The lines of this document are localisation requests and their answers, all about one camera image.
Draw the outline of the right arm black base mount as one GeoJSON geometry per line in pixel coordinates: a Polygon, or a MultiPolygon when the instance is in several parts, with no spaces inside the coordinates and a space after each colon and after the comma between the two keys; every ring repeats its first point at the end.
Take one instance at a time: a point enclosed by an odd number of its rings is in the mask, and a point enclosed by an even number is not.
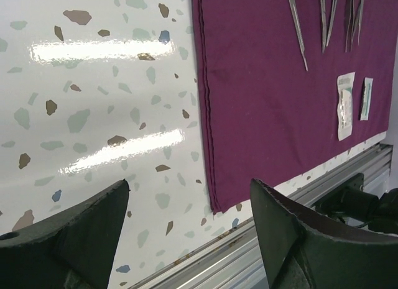
{"type": "Polygon", "coordinates": [[[345,223],[346,218],[360,221],[357,228],[397,234],[397,189],[381,197],[364,192],[364,175],[358,173],[315,203],[315,211],[345,223]]]}

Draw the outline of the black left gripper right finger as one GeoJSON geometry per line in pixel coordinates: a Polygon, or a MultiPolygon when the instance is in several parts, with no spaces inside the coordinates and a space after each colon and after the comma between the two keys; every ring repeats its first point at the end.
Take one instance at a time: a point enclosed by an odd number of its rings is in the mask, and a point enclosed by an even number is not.
{"type": "Polygon", "coordinates": [[[258,179],[250,198],[270,288],[397,287],[397,234],[334,220],[258,179]]]}

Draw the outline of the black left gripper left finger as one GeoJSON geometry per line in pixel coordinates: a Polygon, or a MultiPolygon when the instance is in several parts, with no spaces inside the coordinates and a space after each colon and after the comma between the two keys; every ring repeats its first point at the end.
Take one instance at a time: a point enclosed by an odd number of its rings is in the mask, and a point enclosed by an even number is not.
{"type": "Polygon", "coordinates": [[[1,235],[1,288],[107,288],[128,201],[129,184],[120,180],[1,235]]]}

